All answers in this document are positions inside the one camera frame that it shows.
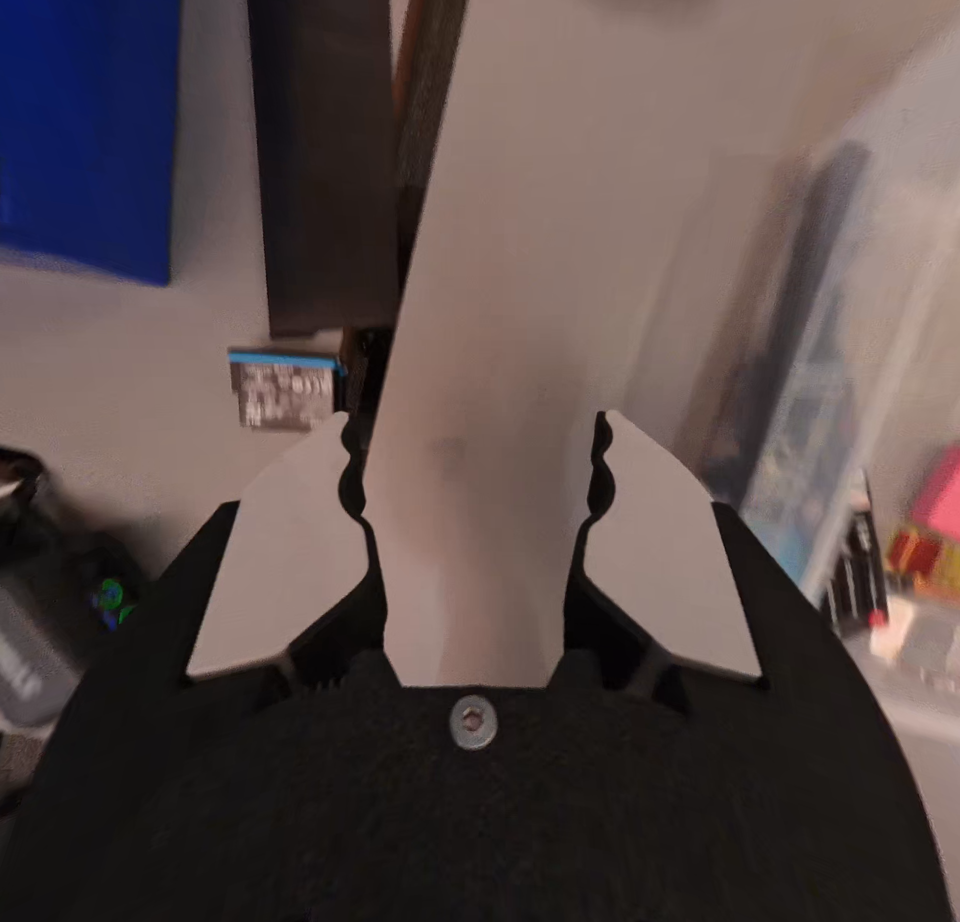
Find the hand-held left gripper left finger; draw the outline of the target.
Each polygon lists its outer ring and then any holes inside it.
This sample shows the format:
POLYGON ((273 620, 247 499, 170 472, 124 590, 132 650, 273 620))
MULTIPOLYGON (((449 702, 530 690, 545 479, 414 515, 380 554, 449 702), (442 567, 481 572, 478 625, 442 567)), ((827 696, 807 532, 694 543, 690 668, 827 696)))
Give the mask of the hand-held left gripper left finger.
POLYGON ((187 664, 191 678, 327 649, 339 676, 382 650, 387 600, 354 426, 339 411, 246 486, 187 664))

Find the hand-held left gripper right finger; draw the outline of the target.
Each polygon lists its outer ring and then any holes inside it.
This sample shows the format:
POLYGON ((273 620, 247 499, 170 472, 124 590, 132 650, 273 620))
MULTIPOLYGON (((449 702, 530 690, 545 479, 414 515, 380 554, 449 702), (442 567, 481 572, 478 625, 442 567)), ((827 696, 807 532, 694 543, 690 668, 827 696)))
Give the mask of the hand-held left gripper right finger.
POLYGON ((587 515, 563 598, 565 652, 603 681, 690 668, 759 681, 762 666, 706 488, 619 411, 597 413, 587 515))

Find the clear plastic organizer tray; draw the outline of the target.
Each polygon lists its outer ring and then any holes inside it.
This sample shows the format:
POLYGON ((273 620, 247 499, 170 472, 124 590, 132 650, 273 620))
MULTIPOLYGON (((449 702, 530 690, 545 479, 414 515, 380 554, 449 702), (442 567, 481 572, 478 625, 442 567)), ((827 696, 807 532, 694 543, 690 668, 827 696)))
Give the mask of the clear plastic organizer tray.
POLYGON ((776 216, 675 452, 822 617, 855 480, 958 258, 957 26, 790 172, 776 216))

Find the blue plastic storage bin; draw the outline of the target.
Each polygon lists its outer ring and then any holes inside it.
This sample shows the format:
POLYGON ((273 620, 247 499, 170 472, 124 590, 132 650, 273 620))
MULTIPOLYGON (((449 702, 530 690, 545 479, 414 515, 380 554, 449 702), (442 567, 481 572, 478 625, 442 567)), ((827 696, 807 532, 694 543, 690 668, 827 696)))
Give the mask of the blue plastic storage bin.
POLYGON ((183 0, 1 0, 2 251, 171 280, 183 0))

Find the grey desk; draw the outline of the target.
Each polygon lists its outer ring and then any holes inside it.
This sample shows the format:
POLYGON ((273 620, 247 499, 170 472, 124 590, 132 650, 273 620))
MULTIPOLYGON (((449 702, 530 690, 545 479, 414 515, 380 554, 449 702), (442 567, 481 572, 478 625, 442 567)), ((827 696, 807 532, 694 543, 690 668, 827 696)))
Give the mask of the grey desk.
MULTIPOLYGON (((266 333, 246 0, 183 0, 174 283, 2 258, 2 445, 154 574, 298 440, 238 423, 266 333)), ((416 686, 546 682, 594 415, 661 444, 802 151, 958 0, 469 0, 368 465, 416 686)))

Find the grey battery with blue edge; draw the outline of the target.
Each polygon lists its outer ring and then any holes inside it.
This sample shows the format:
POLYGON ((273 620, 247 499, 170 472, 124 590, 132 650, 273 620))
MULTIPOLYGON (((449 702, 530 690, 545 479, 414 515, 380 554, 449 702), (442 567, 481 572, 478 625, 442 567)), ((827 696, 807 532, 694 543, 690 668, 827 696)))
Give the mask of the grey battery with blue edge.
POLYGON ((242 428, 309 433, 345 409, 349 371, 335 354, 230 348, 226 358, 242 428))

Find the black bag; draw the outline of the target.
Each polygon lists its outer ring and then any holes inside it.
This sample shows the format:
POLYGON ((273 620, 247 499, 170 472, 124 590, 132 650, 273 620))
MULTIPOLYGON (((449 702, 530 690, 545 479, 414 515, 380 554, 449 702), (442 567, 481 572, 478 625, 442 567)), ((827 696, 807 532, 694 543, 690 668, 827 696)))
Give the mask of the black bag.
POLYGON ((33 453, 1 448, 2 588, 77 647, 112 635, 149 586, 116 535, 84 520, 33 453))

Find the grey bottle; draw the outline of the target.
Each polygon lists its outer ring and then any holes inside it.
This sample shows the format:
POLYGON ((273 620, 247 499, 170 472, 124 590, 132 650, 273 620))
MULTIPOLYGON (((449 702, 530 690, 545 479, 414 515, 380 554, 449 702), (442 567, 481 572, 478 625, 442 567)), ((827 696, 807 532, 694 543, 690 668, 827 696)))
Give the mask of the grey bottle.
POLYGON ((79 679, 66 628, 47 599, 17 576, 2 575, 2 723, 9 730, 53 723, 79 679))

